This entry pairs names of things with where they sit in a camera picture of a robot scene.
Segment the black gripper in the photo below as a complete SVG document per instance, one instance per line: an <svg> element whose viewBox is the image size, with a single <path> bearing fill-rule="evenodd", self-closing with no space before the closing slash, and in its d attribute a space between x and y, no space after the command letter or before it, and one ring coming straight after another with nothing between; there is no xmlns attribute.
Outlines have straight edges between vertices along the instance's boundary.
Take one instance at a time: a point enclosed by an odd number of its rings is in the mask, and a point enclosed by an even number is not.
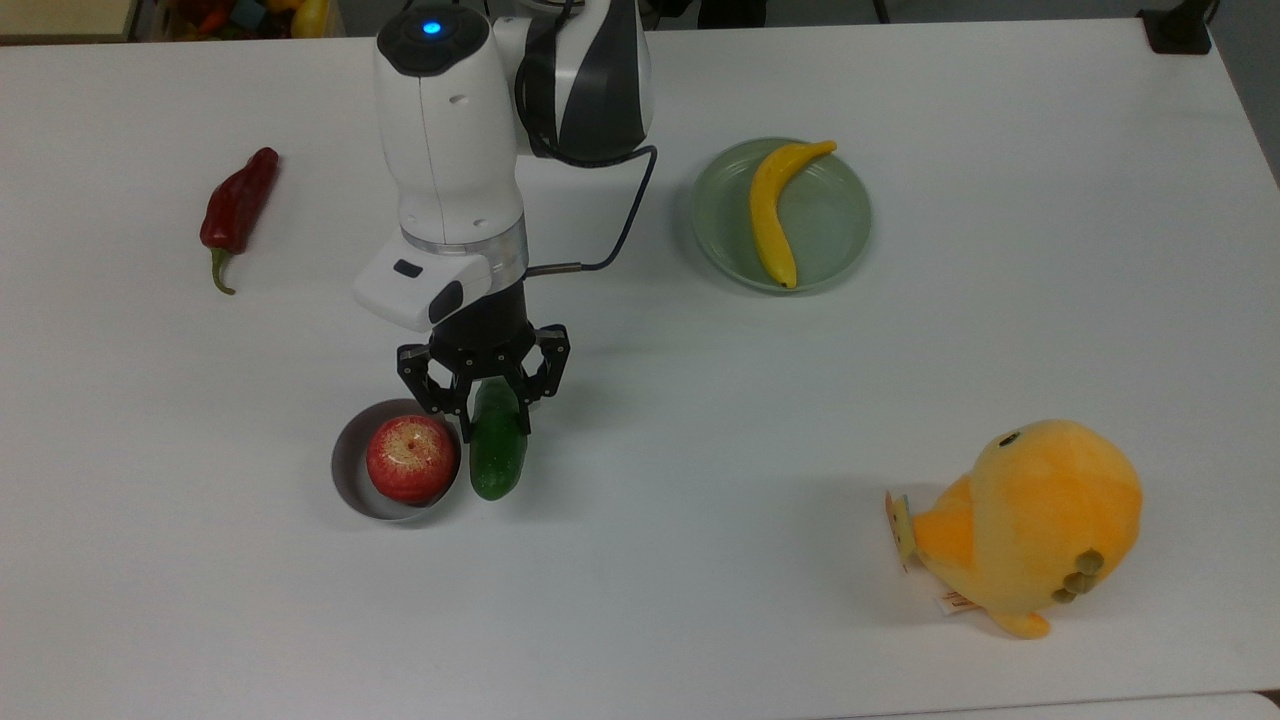
<svg viewBox="0 0 1280 720"><path fill-rule="evenodd" d="M530 374L524 361L532 350L541 360ZM525 284L516 283L447 318L429 343L401 345L397 372L422 410L453 416L461 441L470 443L468 401L475 380L500 377L515 386L518 427L529 436L530 407L557 395L570 352L564 325L532 327Z"/></svg>

